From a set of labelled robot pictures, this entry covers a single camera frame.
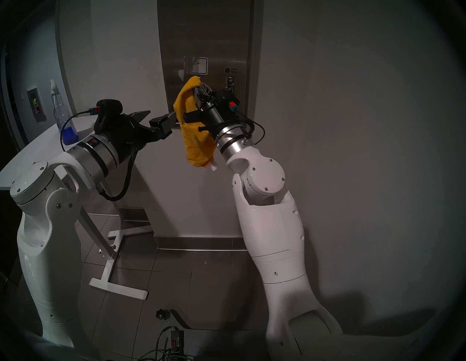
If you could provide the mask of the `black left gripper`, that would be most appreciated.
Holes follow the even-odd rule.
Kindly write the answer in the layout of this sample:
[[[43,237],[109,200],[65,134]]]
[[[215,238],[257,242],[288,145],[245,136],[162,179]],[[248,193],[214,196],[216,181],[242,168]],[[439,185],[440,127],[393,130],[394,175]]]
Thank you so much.
[[[150,110],[143,110],[129,115],[98,115],[94,133],[103,135],[117,154],[129,154],[131,150],[140,151],[146,144],[161,140],[161,136],[169,136],[178,124],[176,112],[170,112],[150,119],[150,127],[142,125],[142,120],[150,113]]]

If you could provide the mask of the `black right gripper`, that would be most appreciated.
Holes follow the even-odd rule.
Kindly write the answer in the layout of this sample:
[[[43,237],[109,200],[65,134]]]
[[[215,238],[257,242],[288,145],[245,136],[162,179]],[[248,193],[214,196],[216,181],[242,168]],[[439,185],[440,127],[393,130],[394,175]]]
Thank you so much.
[[[194,88],[194,99],[201,109],[183,113],[184,122],[201,122],[201,131],[220,132],[226,126],[222,115],[228,110],[227,101],[215,98],[215,90],[203,82]]]

